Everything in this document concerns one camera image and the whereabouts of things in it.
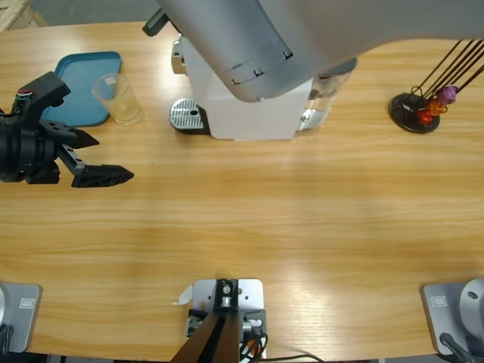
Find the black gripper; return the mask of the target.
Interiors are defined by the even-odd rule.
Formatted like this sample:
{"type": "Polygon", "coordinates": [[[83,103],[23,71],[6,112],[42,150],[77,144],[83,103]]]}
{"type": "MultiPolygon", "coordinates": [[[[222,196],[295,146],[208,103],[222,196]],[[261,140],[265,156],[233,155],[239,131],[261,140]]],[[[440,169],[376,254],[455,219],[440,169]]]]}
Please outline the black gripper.
{"type": "Polygon", "coordinates": [[[142,30],[147,36],[156,36],[168,22],[169,17],[159,8],[143,25],[142,30]]]}
{"type": "MultiPolygon", "coordinates": [[[[63,144],[81,149],[99,144],[85,131],[71,128],[65,123],[41,119],[39,126],[17,126],[18,161],[17,178],[30,185],[57,184],[60,171],[55,162],[57,150],[63,144]]],[[[105,188],[127,182],[135,176],[122,166],[85,166],[74,174],[73,188],[105,188]]]]}

